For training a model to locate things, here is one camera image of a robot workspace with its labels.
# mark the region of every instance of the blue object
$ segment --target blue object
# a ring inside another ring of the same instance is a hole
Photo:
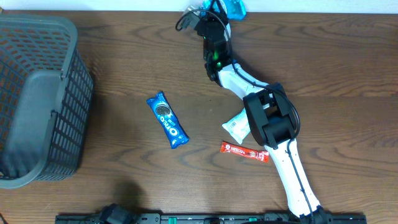
[[[227,12],[228,19],[243,20],[246,16],[246,8],[244,7],[242,0],[220,0],[224,11]],[[211,0],[204,0],[203,7],[209,9]],[[214,3],[213,8],[216,12],[219,12],[217,3]]]
[[[189,137],[182,129],[177,116],[174,114],[162,91],[158,92],[155,97],[149,98],[147,104],[162,125],[172,149],[189,142]]]

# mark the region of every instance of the blue snack package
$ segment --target blue snack package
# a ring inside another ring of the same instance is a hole
[[[162,125],[172,149],[189,142],[189,137],[182,129],[177,116],[174,114],[162,91],[158,92],[155,97],[149,98],[147,104]]]

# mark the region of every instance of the plastic basket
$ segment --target plastic basket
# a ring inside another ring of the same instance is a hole
[[[65,18],[0,15],[0,188],[77,170],[93,80],[76,42]]]

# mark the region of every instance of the green light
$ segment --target green light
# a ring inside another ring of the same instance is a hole
[[[218,52],[214,52],[214,55],[213,55],[213,60],[217,60],[218,59]]]

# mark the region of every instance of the basket bottom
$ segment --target basket bottom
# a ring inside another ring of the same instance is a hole
[[[47,124],[55,109],[61,82],[59,72],[37,71],[25,81],[2,155],[2,171],[22,177],[38,163],[43,153]]]

